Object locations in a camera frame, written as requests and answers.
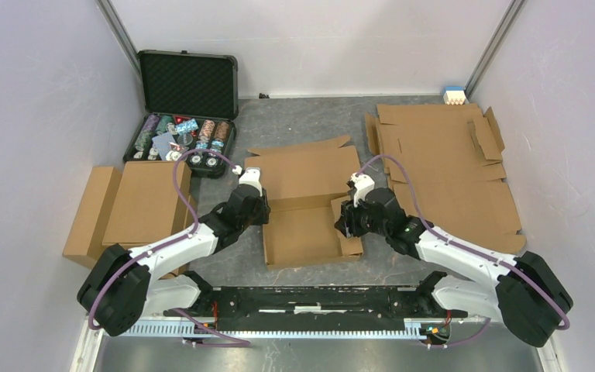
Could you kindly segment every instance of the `blue and white object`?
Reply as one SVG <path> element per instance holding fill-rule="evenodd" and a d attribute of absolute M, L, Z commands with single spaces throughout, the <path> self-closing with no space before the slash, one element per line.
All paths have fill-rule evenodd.
<path fill-rule="evenodd" d="M 466 103 L 466 95 L 464 94 L 464 87 L 445 87 L 443 94 L 443 101 L 447 105 L 464 105 Z"/>

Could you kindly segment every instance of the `cardboard sheet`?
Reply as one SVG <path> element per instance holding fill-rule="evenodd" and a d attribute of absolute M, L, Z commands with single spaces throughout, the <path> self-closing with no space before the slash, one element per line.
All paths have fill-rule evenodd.
<path fill-rule="evenodd" d="M 369 148 L 396 157 L 416 187 L 425 218 L 449 233 L 504 253 L 525 245 L 501 151 L 505 148 L 491 110 L 475 105 L 378 105 L 366 117 Z M 386 160 L 389 187 L 415 214 L 407 179 Z"/>
<path fill-rule="evenodd" d="M 168 161 L 126 163 L 104 235 L 104 245 L 118 243 L 131 248 L 155 243 L 193 222 L 174 190 L 173 167 L 174 162 Z M 190 168 L 182 163 L 177 180 L 184 195 L 188 195 L 190 178 Z M 194 203 L 194 199 L 189 197 L 189 202 Z"/>
<path fill-rule="evenodd" d="M 340 239 L 334 221 L 346 182 L 359 169 L 349 136 L 269 149 L 249 149 L 245 167 L 259 167 L 270 204 L 263 226 L 266 265 L 277 269 L 358 260 L 359 239 Z M 338 206 L 333 202 L 339 199 Z"/>

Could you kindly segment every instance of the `gray floor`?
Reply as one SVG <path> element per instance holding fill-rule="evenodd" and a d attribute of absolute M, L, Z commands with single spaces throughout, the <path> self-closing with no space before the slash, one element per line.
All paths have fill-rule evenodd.
<path fill-rule="evenodd" d="M 259 99 L 241 102 L 236 119 L 238 139 L 232 159 L 243 163 L 247 148 L 286 146 L 326 140 L 349 134 L 362 162 L 368 150 L 364 113 L 377 114 L 377 103 L 391 105 L 442 103 L 439 96 Z M 387 179 L 381 164 L 367 173 L 378 186 Z M 236 185 L 236 176 L 217 180 L 193 178 L 199 214 L 224 202 Z M 364 236 L 364 255 L 359 262 L 268 270 L 263 262 L 261 229 L 251 227 L 233 246 L 196 260 L 191 269 L 213 285 L 323 285 L 323 284 L 417 284 L 437 267 L 395 253 L 379 236 Z"/>
<path fill-rule="evenodd" d="M 264 99 L 242 107 L 236 120 L 239 137 L 232 159 L 242 164 L 252 146 L 283 146 L 352 137 L 361 161 L 371 158 L 363 114 L 377 103 L 441 103 L 440 97 L 370 97 Z M 386 186 L 381 165 L 368 172 Z M 191 192 L 204 214 L 229 196 L 236 176 L 218 180 L 193 179 Z M 268 270 L 263 262 L 260 228 L 248 229 L 233 246 L 196 260 L 196 270 L 213 285 L 417 284 L 441 267 L 396 254 L 379 236 L 363 237 L 364 256 L 355 263 Z M 468 336 L 477 325 L 454 325 L 453 339 Z M 306 370 L 445 370 L 540 371 L 534 348 L 523 344 L 503 326 L 492 325 L 485 335 L 457 349 L 427 351 L 410 341 L 255 339 L 251 349 L 193 350 L 177 339 L 106 337 L 96 370 L 116 371 L 306 371 Z"/>
<path fill-rule="evenodd" d="M 478 325 L 453 324 L 453 339 Z M 476 341 L 428 351 L 409 340 L 253 339 L 249 349 L 193 349 L 178 339 L 106 338 L 96 371 L 151 372 L 539 372 L 537 352 L 501 325 L 491 325 Z"/>

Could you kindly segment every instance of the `open cardboard box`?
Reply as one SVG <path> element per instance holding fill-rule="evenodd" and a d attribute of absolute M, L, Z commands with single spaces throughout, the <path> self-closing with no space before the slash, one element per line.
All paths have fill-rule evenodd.
<path fill-rule="evenodd" d="M 245 167 L 261 169 L 270 205 L 263 226 L 269 268 L 354 261 L 363 254 L 359 238 L 345 239 L 334 229 L 350 175 L 359 170 L 349 136 L 294 146 L 248 149 L 256 157 Z"/>
<path fill-rule="evenodd" d="M 387 153 L 407 169 L 425 218 L 449 233 L 503 253 L 525 245 L 514 199 L 503 182 L 505 148 L 491 109 L 475 105 L 378 105 L 366 115 L 372 153 Z M 384 161 L 389 187 L 415 215 L 407 180 Z"/>

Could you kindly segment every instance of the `foam case lid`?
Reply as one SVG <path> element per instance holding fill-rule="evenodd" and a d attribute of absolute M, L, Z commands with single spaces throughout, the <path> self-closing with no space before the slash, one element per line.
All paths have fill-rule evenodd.
<path fill-rule="evenodd" d="M 229 120 L 238 115 L 234 56 L 142 50 L 138 58 L 147 111 Z"/>

